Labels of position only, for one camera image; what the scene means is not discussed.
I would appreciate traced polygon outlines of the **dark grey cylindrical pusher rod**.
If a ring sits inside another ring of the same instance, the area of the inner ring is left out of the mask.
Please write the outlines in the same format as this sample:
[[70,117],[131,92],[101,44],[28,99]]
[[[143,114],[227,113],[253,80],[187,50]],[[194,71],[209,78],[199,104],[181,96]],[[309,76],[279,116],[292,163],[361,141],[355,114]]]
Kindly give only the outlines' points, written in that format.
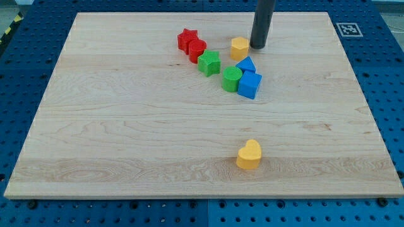
[[259,50],[266,46],[275,5],[276,0],[257,1],[249,43],[253,49]]

